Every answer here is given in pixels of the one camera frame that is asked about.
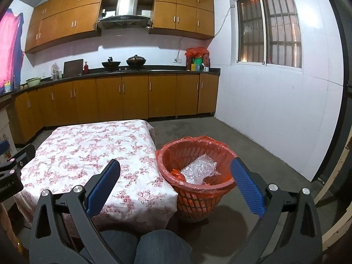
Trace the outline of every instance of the floral tablecloth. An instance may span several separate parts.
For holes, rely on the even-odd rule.
[[[158,171],[152,136],[153,127],[143,120],[56,129],[22,169],[24,189],[15,195],[20,212],[32,223],[43,190],[66,193],[76,185],[85,185],[116,159],[121,176],[100,215],[93,218],[96,226],[125,222],[141,232],[165,228],[177,210],[177,193]],[[75,236],[71,217],[64,218]]]

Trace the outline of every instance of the denim pants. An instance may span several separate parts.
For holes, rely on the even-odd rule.
[[[122,264],[191,264],[192,248],[169,230],[161,229],[138,237],[123,231],[101,232]],[[81,254],[92,261],[84,248]]]

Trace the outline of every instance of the silver screw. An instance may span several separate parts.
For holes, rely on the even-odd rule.
[[[47,196],[49,194],[49,190],[43,190],[42,191],[42,196]]]
[[[73,191],[76,192],[76,193],[79,193],[83,190],[82,186],[81,185],[77,185],[73,188]]]
[[[269,190],[277,191],[278,189],[279,189],[279,187],[276,184],[270,184],[269,185]]]
[[[302,189],[302,193],[304,193],[305,195],[309,195],[310,194],[310,190],[308,188],[303,188]]]

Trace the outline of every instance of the red plastic basket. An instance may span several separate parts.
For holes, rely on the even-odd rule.
[[[216,170],[220,173],[205,179],[210,185],[189,184],[170,174],[172,169],[181,170],[203,154],[217,162]],[[185,137],[167,143],[156,152],[156,156],[160,173],[178,193],[177,216],[183,221],[205,219],[223,195],[236,186],[230,163],[237,155],[226,144],[207,136]]]

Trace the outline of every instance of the gray floor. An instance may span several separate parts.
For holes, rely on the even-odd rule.
[[[251,171],[259,173],[267,183],[275,183],[283,190],[299,191],[306,187],[315,196],[323,186],[319,182],[310,183],[260,145],[214,117],[157,121],[150,124],[155,128],[157,149],[182,137],[206,135],[226,143]],[[34,146],[38,148],[51,132],[44,131],[40,134],[33,142]],[[334,200],[318,207],[323,233],[333,225],[336,209],[337,201]],[[257,220],[258,217],[250,212],[238,188],[234,188],[222,198],[209,216],[207,224],[184,227],[182,237],[193,248],[195,264],[227,263],[244,243]],[[284,221],[285,214],[281,216],[277,230],[264,254],[270,253],[274,248]],[[19,238],[25,247],[29,247],[29,229],[24,228]]]

